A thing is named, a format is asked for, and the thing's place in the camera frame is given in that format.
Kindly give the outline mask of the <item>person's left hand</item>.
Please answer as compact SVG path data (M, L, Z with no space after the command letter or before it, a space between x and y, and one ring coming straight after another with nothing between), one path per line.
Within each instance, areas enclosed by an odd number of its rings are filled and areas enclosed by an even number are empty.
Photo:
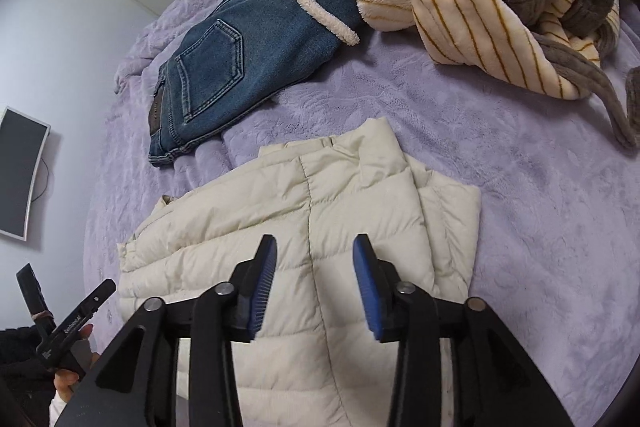
M79 332L80 337L84 339L88 339L93 331L93 325L87 324L85 325ZM62 399L63 402L67 403L70 399L73 398L74 391L72 389L74 384L77 384L79 381L79 376L69 371L68 369L59 369L54 374L54 387L56 389L56 393Z

